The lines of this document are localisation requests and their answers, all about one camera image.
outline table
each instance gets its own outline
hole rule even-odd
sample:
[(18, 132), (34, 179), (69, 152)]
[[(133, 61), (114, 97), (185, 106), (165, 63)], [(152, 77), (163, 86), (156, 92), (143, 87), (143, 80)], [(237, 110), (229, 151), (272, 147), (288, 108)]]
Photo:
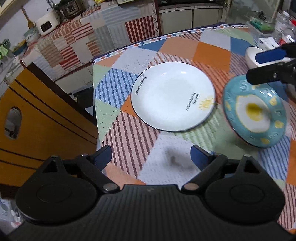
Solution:
[(95, 56), (158, 36), (154, 0), (91, 6), (81, 15), (38, 39), (22, 58), (35, 63), (53, 81), (90, 63)]
[[(241, 158), (250, 154), (283, 190), (286, 204), (279, 223), (295, 228), (296, 220), (296, 104), (280, 82), (271, 86), (287, 113), (287, 130), (280, 142), (268, 149), (251, 147), (232, 132), (223, 115), (221, 95), (234, 76), (246, 74), (247, 47), (255, 45), (245, 25), (218, 25), (172, 33), (113, 51), (93, 62), (94, 94), (99, 137), (110, 145), (113, 158), (106, 175), (119, 185), (178, 184), (181, 187), (199, 169), (190, 159), (197, 144), (207, 150)], [(201, 69), (213, 82), (216, 105), (201, 125), (185, 132), (156, 130), (138, 119), (130, 92), (139, 74), (162, 62), (178, 61)]]

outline striped counter cover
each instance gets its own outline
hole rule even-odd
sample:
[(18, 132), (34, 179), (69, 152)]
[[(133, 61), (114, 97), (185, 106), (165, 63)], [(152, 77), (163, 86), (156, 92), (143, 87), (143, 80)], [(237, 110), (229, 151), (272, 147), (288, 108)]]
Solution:
[[(178, 184), (195, 176), (199, 169), (190, 159), (190, 148), (240, 159), (250, 154), (283, 190), (286, 204), (279, 223), (287, 230), (296, 220), (296, 104), (280, 82), (271, 86), (281, 97), (288, 125), (275, 146), (259, 149), (245, 144), (229, 127), (221, 108), (225, 84), (246, 74), (246, 48), (254, 45), (244, 25), (221, 24), (145, 40), (97, 58), (93, 64), (94, 93), (99, 137), (113, 149), (105, 169), (116, 183)], [(216, 90), (216, 106), (201, 125), (185, 132), (156, 130), (140, 119), (131, 106), (130, 92), (136, 78), (147, 68), (178, 61), (201, 69)]]
[(41, 37), (22, 60), (26, 66), (34, 62), (57, 80), (99, 54), (158, 35), (154, 0), (121, 6), (103, 2)]

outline kitchen appliance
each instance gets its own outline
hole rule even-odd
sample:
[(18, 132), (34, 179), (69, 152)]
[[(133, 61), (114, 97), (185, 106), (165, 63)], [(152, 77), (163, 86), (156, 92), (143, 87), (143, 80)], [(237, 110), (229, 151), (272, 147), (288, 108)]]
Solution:
[(46, 15), (36, 21), (36, 26), (41, 35), (46, 35), (53, 31), (61, 23), (61, 18), (57, 10), (52, 9)]
[(61, 0), (59, 8), (67, 19), (72, 19), (85, 11), (80, 0)]

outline green triangle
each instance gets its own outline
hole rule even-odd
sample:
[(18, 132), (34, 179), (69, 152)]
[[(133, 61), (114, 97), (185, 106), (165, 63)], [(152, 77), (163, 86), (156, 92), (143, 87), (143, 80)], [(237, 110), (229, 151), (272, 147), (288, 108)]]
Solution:
[(93, 81), (94, 81), (94, 88), (101, 82), (102, 78), (105, 74), (111, 69), (110, 67), (101, 66), (98, 64), (93, 65)]
[(96, 108), (96, 121), (98, 124), (99, 139), (101, 144), (113, 122), (116, 120), (116, 117), (119, 115), (120, 109), (111, 106), (110, 104), (99, 99), (95, 99), (94, 103)]
[(220, 33), (223, 33), (229, 37), (237, 38), (237, 39), (243, 39), (247, 42), (249, 42), (251, 45), (255, 46), (254, 39), (251, 34), (240, 30), (239, 28), (233, 28), (233, 27), (227, 27), (223, 29), (216, 30)]

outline striped fabric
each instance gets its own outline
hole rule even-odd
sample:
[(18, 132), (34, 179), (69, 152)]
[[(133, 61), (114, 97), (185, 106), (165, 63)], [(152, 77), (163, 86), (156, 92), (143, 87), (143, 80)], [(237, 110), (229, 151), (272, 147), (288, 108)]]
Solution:
[(54, 41), (56, 39), (58, 39), (59, 37), (63, 36), (62, 33), (63, 28), (59, 28), (58, 30), (54, 31), (54, 34), (51, 36), (51, 40)]
[(46, 59), (43, 56), (40, 56), (36, 59), (35, 62), (36, 66), (39, 69), (42, 69), (42, 71), (51, 79), (54, 79), (57, 77), (57, 73), (54, 71), (54, 69), (49, 65), (49, 63), (46, 61)]
[(247, 71), (248, 71), (248, 66), (246, 65), (244, 56), (241, 56), (236, 53), (231, 53), (229, 72), (236, 76), (236, 75), (246, 74)]
[(51, 67), (58, 65), (64, 60), (54, 43), (42, 49), (40, 53), (44, 56)]
[(201, 35), (202, 35), (202, 32), (197, 32), (197, 33), (180, 35), (180, 37), (199, 41)]
[(57, 38), (74, 31), (75, 29), (79, 28), (81, 25), (82, 25), (82, 23), (80, 22), (80, 19), (74, 18), (70, 21), (67, 21), (66, 23), (64, 23), (60, 26), (59, 32), (57, 33)]
[(137, 77), (137, 74), (112, 68), (98, 84), (96, 93), (100, 100), (120, 108)]
[(126, 22), (126, 29), (131, 43), (155, 37), (152, 15)]
[(125, 8), (118, 5), (111, 6), (107, 9), (102, 8), (101, 13), (108, 27), (116, 26), (141, 17), (141, 11), (139, 8)]
[(289, 104), (289, 107), (290, 107), (290, 114), (291, 114), (292, 138), (296, 140), (296, 109), (294, 106), (290, 104)]
[(153, 58), (153, 61), (149, 63), (148, 68), (152, 67), (153, 65), (164, 63), (164, 62), (182, 62), (182, 63), (191, 64), (191, 61), (189, 59), (174, 56), (167, 53), (157, 52), (156, 56)]
[(94, 30), (98, 44), (102, 48), (102, 52), (108, 52), (110, 49), (115, 49), (112, 37), (107, 26), (102, 26)]
[(63, 49), (61, 51), (61, 55), (63, 56), (64, 61), (60, 62), (60, 65), (64, 70), (68, 70), (74, 65), (77, 65), (80, 63), (80, 60), (78, 59), (77, 55), (75, 54), (71, 46)]
[(94, 30), (91, 26), (91, 23), (87, 23), (75, 29), (74, 31), (72, 31), (72, 34), (74, 36), (74, 39), (77, 41), (78, 39), (81, 39), (89, 34), (92, 34), (93, 32)]
[(199, 145), (201, 148), (212, 151), (215, 143), (216, 131), (219, 128), (219, 117), (221, 110), (215, 106), (212, 114), (208, 119), (190, 131), (174, 132), (176, 136), (181, 136), (183, 139), (191, 141)]
[(292, 228), (296, 220), (296, 187), (286, 183), (284, 189), (286, 203), (279, 217), (278, 223), (285, 229), (289, 230)]
[(221, 104), (224, 86), (233, 75), (202, 63), (192, 62), (192, 65), (202, 70), (210, 78), (216, 90), (216, 101)]
[(54, 44), (55, 44), (56, 48), (58, 49), (58, 51), (61, 51), (64, 48), (69, 46), (69, 44), (67, 43), (67, 41), (65, 40), (65, 38), (63, 36), (54, 40)]
[(98, 47), (96, 40), (90, 41), (86, 45), (93, 57), (102, 52), (101, 49)]
[(84, 13), (81, 14), (81, 17), (86, 17), (90, 14), (92, 14), (93, 12), (100, 10), (101, 6), (90, 6)]
[(103, 140), (103, 146), (111, 146), (112, 163), (137, 178), (159, 132), (138, 118), (120, 111)]
[(284, 136), (275, 146), (261, 149), (258, 162), (273, 178), (286, 180), (289, 159), (290, 138)]
[(65, 38), (67, 44), (69, 44), (69, 45), (71, 45), (72, 43), (75, 42), (75, 39), (74, 39), (74, 36), (72, 33), (65, 34), (64, 38)]
[(109, 27), (110, 36), (113, 40), (114, 46), (116, 48), (121, 48), (122, 46), (131, 44), (131, 41), (126, 30), (126, 25), (120, 24), (113, 27)]
[(48, 47), (53, 43), (53, 40), (49, 37), (51, 34), (52, 32), (44, 38), (39, 39), (38, 43), (36, 44), (39, 51), (43, 50), (44, 48)]

